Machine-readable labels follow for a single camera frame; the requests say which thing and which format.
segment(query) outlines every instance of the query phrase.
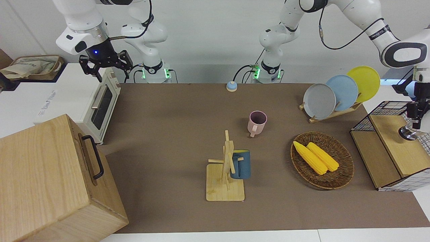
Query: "wicker basket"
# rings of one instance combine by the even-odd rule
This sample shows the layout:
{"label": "wicker basket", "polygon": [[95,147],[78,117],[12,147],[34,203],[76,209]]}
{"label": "wicker basket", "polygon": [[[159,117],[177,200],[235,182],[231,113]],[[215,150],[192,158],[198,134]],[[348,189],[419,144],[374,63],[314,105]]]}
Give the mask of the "wicker basket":
{"label": "wicker basket", "polygon": [[294,141],[306,146],[314,142],[339,163],[336,171],[327,171],[318,175],[291,145],[291,160],[297,172],[310,184],[323,189],[338,189],[346,186],[354,176],[354,163],[348,150],[335,138],[320,132],[306,132],[297,136]]}

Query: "wooden base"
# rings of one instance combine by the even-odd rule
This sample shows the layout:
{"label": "wooden base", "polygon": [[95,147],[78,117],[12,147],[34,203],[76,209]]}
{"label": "wooden base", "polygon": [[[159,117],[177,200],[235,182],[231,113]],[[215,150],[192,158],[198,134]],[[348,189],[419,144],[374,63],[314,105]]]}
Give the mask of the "wooden base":
{"label": "wooden base", "polygon": [[243,201],[245,190],[243,180],[228,176],[228,183],[221,180],[222,164],[209,164],[206,166],[206,200],[212,201]]}
{"label": "wooden base", "polygon": [[[357,102],[357,103],[354,103],[354,105],[352,105],[350,108],[345,109],[343,111],[333,111],[332,114],[330,114],[330,116],[326,117],[325,119],[314,119],[312,117],[312,118],[309,119],[309,123],[313,124],[313,123],[316,123],[316,122],[319,122],[319,121],[323,121],[323,120],[326,120],[326,119],[329,119],[329,118],[334,118],[334,117],[337,117],[337,116],[340,116],[340,115],[343,115],[343,114],[346,114],[346,113],[353,112],[353,111],[357,110],[357,108],[359,108],[361,106],[361,104],[362,104],[362,102]],[[304,103],[302,105],[300,105],[299,108],[301,110],[303,110],[304,109]]]}

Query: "oven window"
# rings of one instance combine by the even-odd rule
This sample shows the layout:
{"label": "oven window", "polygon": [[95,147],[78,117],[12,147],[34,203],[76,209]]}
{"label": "oven window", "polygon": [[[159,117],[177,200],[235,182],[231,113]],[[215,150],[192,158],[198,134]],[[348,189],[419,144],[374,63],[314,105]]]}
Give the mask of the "oven window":
{"label": "oven window", "polygon": [[94,110],[94,113],[92,114],[92,117],[91,117],[91,122],[95,125],[95,127],[98,130],[101,129],[101,125],[103,124],[103,120],[106,117],[111,100],[112,100],[112,92],[108,87],[106,89],[106,92],[104,93],[103,99],[100,103],[100,107]]}

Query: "wooden box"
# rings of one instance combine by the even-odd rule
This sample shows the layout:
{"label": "wooden box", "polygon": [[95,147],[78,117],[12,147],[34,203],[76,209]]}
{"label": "wooden box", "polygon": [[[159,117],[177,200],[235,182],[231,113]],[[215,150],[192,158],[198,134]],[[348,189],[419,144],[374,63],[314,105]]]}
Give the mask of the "wooden box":
{"label": "wooden box", "polygon": [[93,242],[127,224],[105,156],[67,115],[0,139],[0,241]]}

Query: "plate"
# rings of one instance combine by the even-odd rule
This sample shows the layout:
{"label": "plate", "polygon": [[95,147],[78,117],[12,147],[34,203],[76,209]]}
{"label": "plate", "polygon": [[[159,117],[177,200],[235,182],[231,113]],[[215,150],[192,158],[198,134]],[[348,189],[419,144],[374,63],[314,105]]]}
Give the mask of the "plate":
{"label": "plate", "polygon": [[325,119],[336,106],[336,96],[333,90],[325,84],[314,84],[310,86],[303,97],[304,110],[309,117],[314,119]]}
{"label": "plate", "polygon": [[343,111],[350,108],[358,96],[358,87],[355,81],[347,75],[337,75],[330,78],[327,83],[336,96],[336,101],[340,102],[335,111]]}
{"label": "plate", "polygon": [[360,96],[356,102],[364,102],[371,99],[376,95],[381,85],[381,78],[372,67],[357,66],[352,68],[347,75],[357,83]]}
{"label": "plate", "polygon": [[298,135],[294,141],[304,146],[307,146],[309,142],[314,142],[339,163],[336,171],[327,171],[324,175],[318,175],[291,144],[290,155],[294,168],[310,184],[333,190],[346,186],[354,177],[354,163],[351,154],[337,139],[325,133],[311,131]]}

